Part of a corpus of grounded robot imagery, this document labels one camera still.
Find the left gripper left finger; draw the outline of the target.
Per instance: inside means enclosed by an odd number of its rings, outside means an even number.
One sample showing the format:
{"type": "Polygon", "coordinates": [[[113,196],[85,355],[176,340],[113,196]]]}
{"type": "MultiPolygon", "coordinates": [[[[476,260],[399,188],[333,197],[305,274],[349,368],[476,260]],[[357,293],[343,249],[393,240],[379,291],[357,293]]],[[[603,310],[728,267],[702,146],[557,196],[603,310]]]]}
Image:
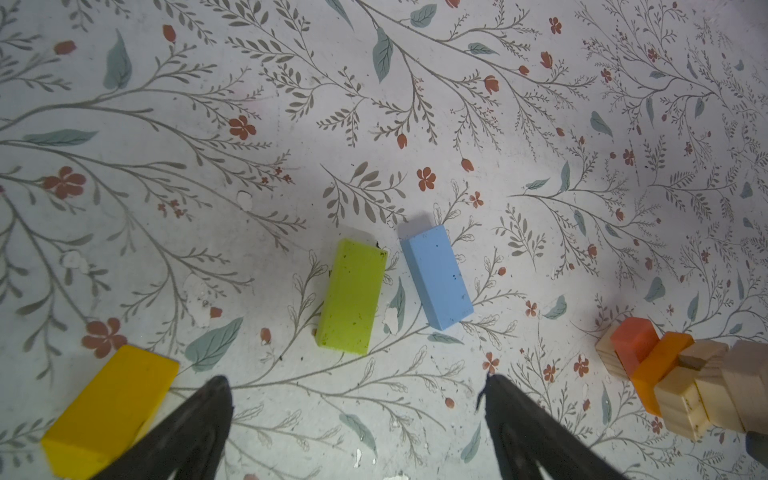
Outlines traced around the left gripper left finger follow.
{"type": "Polygon", "coordinates": [[[213,479],[233,418],[226,377],[207,381],[96,479],[213,479]]]}

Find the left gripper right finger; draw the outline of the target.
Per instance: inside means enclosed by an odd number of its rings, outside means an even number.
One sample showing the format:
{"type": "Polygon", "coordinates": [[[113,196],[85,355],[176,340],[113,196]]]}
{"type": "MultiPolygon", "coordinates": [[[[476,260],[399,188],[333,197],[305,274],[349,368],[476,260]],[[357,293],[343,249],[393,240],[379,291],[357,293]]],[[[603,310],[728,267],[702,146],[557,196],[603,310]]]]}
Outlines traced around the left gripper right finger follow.
{"type": "Polygon", "coordinates": [[[503,479],[626,479],[507,377],[487,376],[478,401],[503,479]]]}

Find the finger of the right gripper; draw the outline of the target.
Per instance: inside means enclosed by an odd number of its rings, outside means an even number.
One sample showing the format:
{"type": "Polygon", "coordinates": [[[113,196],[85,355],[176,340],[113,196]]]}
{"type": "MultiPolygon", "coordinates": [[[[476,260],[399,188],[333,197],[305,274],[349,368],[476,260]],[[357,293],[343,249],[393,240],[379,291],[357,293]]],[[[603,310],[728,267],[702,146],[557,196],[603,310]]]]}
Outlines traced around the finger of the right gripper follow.
{"type": "Polygon", "coordinates": [[[768,468],[768,435],[756,431],[749,431],[745,436],[746,453],[762,465],[768,468]]]}

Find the grooved natural block front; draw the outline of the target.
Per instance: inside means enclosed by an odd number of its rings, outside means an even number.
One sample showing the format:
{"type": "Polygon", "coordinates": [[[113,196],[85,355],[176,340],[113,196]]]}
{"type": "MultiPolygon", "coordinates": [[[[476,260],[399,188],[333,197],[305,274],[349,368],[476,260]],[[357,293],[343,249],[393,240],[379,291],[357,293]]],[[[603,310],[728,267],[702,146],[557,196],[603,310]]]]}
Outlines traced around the grooved natural block front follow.
{"type": "Polygon", "coordinates": [[[713,357],[698,372],[695,383],[710,422],[726,430],[746,430],[731,398],[723,372],[723,356],[713,357]]]}

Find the long natural wood block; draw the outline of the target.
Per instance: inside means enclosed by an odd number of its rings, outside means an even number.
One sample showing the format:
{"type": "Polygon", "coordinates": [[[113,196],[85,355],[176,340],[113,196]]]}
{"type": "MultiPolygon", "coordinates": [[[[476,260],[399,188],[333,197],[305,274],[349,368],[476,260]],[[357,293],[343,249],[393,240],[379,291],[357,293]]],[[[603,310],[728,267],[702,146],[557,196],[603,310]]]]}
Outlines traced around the long natural wood block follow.
{"type": "Polygon", "coordinates": [[[746,431],[767,433],[767,345],[737,341],[724,357],[723,377],[746,431]]]}

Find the small natural wood cube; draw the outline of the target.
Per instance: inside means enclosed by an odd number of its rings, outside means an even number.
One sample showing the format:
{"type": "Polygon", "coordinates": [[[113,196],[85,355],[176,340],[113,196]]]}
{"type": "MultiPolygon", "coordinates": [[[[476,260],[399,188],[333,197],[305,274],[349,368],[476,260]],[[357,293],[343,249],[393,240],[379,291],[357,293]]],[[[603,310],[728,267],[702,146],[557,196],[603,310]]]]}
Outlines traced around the small natural wood cube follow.
{"type": "Polygon", "coordinates": [[[613,377],[626,381],[629,377],[611,341],[611,336],[618,327],[618,324],[612,324],[596,343],[595,350],[607,372],[613,377]]]}

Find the orange wood block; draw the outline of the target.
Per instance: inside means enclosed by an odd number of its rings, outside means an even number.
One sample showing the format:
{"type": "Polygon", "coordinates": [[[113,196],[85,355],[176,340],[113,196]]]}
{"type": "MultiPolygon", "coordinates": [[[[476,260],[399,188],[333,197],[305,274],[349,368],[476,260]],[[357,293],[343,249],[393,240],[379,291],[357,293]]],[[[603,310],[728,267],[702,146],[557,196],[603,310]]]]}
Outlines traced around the orange wood block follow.
{"type": "Polygon", "coordinates": [[[679,365],[678,355],[692,346],[694,342],[694,338],[686,333],[665,333],[630,376],[637,396],[649,414],[661,416],[660,405],[654,389],[668,373],[679,365]]]}

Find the red wood block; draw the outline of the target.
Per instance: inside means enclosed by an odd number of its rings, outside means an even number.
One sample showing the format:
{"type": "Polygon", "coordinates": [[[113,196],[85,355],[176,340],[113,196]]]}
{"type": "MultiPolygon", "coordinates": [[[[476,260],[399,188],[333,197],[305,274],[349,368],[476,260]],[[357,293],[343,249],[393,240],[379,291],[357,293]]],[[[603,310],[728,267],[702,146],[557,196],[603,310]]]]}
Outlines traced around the red wood block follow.
{"type": "Polygon", "coordinates": [[[613,349],[630,377],[659,343],[654,324],[645,318],[625,319],[610,337],[613,349]]]}

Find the green wood block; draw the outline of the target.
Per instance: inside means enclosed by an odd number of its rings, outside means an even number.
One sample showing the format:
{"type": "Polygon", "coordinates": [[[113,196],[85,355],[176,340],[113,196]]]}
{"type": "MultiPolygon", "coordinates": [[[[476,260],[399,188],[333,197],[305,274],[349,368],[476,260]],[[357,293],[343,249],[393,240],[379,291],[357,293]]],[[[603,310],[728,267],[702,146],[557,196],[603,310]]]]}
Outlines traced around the green wood block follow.
{"type": "Polygon", "coordinates": [[[368,353],[388,253],[350,239],[339,242],[315,335],[318,346],[368,353]]]}

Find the grooved natural wood block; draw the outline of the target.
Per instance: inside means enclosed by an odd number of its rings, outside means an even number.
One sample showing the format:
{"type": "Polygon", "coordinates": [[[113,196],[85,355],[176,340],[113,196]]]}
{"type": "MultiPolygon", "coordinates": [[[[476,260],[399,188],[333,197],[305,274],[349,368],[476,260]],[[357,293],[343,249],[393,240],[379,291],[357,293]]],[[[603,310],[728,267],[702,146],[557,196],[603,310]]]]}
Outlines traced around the grooved natural wood block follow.
{"type": "Polygon", "coordinates": [[[697,442],[710,428],[695,379],[697,370],[677,366],[654,387],[666,428],[697,442]]]}

